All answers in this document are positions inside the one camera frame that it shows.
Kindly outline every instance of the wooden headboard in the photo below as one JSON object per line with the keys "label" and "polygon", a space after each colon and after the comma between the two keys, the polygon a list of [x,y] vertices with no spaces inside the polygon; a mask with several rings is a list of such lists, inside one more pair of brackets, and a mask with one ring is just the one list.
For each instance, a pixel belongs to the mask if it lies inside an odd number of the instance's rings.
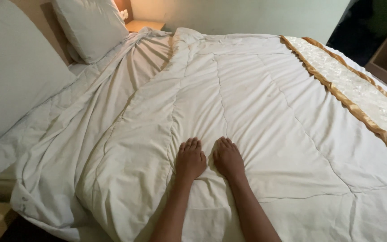
{"label": "wooden headboard", "polygon": [[[73,63],[67,51],[67,38],[59,25],[51,0],[10,0],[17,5],[37,26],[41,33],[46,37],[63,61],[69,65]],[[129,18],[125,23],[133,19],[130,0],[114,0],[119,11],[127,9]]]}

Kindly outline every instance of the nightstand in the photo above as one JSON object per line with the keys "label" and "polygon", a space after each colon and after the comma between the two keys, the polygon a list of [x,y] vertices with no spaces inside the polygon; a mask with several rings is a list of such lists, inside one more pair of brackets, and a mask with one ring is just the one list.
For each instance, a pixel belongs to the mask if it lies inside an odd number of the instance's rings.
{"label": "nightstand", "polygon": [[127,23],[125,27],[130,33],[132,33],[138,32],[140,29],[146,26],[152,29],[162,30],[164,25],[165,23],[132,20],[131,22]]}

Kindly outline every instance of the pillow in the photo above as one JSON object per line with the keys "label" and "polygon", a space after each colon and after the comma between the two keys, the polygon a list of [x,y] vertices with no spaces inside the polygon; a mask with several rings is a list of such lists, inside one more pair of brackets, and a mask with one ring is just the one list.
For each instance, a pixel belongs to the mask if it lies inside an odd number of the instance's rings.
{"label": "pillow", "polygon": [[102,59],[129,34],[113,0],[53,0],[59,23],[88,63]]}
{"label": "pillow", "polygon": [[34,23],[0,0],[0,136],[75,78]]}

